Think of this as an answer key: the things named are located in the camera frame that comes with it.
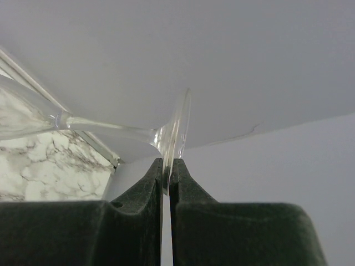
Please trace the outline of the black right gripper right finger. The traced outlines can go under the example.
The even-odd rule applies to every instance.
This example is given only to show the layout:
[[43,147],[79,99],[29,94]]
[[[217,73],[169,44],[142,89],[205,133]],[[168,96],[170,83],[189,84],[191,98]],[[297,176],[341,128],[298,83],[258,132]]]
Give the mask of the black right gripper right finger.
[[221,203],[176,159],[169,185],[174,265],[326,265],[308,214],[290,203]]

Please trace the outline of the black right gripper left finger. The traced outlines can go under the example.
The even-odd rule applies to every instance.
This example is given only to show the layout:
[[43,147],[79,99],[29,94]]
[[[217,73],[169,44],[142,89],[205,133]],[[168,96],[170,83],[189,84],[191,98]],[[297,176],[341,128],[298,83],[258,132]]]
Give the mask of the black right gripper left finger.
[[112,201],[2,202],[2,265],[160,265],[163,161]]

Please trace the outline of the clear wine glass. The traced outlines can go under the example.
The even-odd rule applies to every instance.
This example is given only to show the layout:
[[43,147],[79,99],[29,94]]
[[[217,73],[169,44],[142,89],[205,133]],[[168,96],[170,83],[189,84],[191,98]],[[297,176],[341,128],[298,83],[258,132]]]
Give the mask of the clear wine glass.
[[74,130],[144,142],[157,149],[163,158],[161,186],[165,194],[169,193],[173,161],[182,157],[186,143],[191,108],[189,88],[178,97],[173,115],[166,125],[157,129],[142,129],[75,116],[46,98],[41,86],[4,51],[1,51],[1,63],[29,84],[25,86],[10,77],[1,76],[1,94],[24,105],[24,108],[17,108],[5,100],[1,101],[2,140]]

